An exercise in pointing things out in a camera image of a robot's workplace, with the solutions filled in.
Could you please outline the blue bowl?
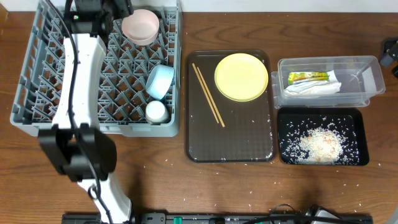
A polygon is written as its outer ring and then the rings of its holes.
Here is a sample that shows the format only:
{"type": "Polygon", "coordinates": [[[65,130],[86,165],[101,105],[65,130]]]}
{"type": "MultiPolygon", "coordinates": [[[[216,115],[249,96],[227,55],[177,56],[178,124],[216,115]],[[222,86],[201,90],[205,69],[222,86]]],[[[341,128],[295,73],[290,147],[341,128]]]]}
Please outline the blue bowl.
{"type": "Polygon", "coordinates": [[[146,92],[156,100],[161,100],[167,93],[174,79],[174,68],[156,65],[147,80],[146,92]]]}

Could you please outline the white cup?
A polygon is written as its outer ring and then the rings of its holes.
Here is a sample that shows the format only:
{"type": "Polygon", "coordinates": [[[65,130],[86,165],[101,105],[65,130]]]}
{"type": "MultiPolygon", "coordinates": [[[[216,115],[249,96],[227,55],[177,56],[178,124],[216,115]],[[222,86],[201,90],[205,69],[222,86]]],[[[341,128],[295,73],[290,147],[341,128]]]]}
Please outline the white cup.
{"type": "Polygon", "coordinates": [[[162,124],[169,120],[169,112],[160,101],[151,101],[146,106],[146,120],[150,124],[162,124]]]}

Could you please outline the yellow plate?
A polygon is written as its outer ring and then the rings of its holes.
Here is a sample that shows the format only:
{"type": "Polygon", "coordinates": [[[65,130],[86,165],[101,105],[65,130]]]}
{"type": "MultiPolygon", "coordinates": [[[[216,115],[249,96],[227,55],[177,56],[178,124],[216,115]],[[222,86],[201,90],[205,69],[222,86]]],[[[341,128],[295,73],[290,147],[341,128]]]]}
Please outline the yellow plate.
{"type": "Polygon", "coordinates": [[[236,53],[218,63],[214,79],[222,95],[233,101],[247,102],[265,92],[269,74],[262,60],[253,55],[236,53]]]}

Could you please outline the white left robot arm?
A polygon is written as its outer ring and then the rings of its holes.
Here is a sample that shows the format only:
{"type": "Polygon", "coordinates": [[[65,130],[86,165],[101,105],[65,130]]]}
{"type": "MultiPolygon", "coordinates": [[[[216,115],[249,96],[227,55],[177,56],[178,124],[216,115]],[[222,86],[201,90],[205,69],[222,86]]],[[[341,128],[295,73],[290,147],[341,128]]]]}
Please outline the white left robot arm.
{"type": "Polygon", "coordinates": [[[132,202],[115,174],[114,141],[100,131],[98,91],[115,19],[133,13],[129,1],[66,1],[59,13],[65,67],[49,129],[38,139],[55,170],[83,188],[99,210],[97,223],[134,223],[132,202]]]}

